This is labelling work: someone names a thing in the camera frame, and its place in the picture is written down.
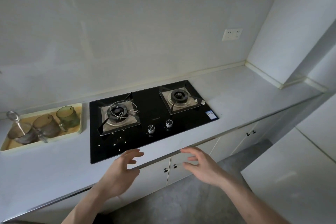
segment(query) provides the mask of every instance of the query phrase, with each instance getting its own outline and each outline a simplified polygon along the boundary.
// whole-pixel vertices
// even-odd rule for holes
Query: yellow tray
[[[54,141],[58,141],[58,140],[68,138],[68,137],[72,137],[74,135],[79,135],[80,133],[82,133],[82,103],[72,104],[71,106],[75,109],[75,111],[77,112],[77,114],[80,118],[79,125],[77,125],[74,128],[69,128],[68,132],[63,132],[62,131],[60,133],[60,135],[57,136],[57,137],[48,138],[48,143],[52,143]],[[58,107],[58,108],[53,108],[53,109],[49,109],[49,110],[45,110],[45,111],[32,112],[32,113],[20,115],[20,122],[28,122],[28,123],[32,124],[36,118],[38,118],[38,117],[40,117],[44,114],[51,114],[55,118],[55,120],[59,123],[60,120],[57,118],[56,112],[61,108],[62,107]],[[19,150],[19,149],[27,149],[27,148],[38,146],[38,145],[41,145],[41,144],[44,144],[44,142],[43,141],[37,141],[35,143],[30,143],[30,144],[23,145],[23,144],[17,143],[14,140],[6,137],[5,141],[3,142],[3,144],[0,148],[0,151],[11,152],[11,151],[14,151],[14,150]]]

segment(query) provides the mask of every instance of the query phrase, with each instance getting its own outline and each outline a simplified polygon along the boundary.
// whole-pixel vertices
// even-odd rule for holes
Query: black glass cooktop
[[[214,120],[188,80],[90,102],[91,164]]]

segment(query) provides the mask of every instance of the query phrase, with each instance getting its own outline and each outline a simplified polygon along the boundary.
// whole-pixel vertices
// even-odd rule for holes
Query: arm
[[[208,154],[193,147],[181,149],[181,152],[193,154],[194,156],[188,157],[188,160],[199,162],[197,165],[184,162],[184,168],[192,172],[202,182],[221,188],[247,224],[289,224],[253,192],[220,168]]]
[[[143,155],[139,149],[128,150],[121,154],[62,224],[92,224],[106,200],[121,195],[132,185],[140,170],[128,170],[127,165],[135,164],[136,160],[133,158]]]

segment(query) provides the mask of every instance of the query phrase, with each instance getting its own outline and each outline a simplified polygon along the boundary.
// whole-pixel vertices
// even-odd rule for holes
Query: floor
[[[271,146],[272,143],[265,140],[218,164],[247,186],[240,171]],[[114,224],[245,223],[221,189],[204,184],[193,175],[132,202],[110,216]]]

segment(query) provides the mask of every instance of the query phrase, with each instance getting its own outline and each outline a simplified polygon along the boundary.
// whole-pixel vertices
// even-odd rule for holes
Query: white sticker residue
[[[207,112],[205,112],[208,116],[209,116],[209,118],[210,119],[216,119],[217,118],[217,116],[212,112],[212,111],[207,111]]]

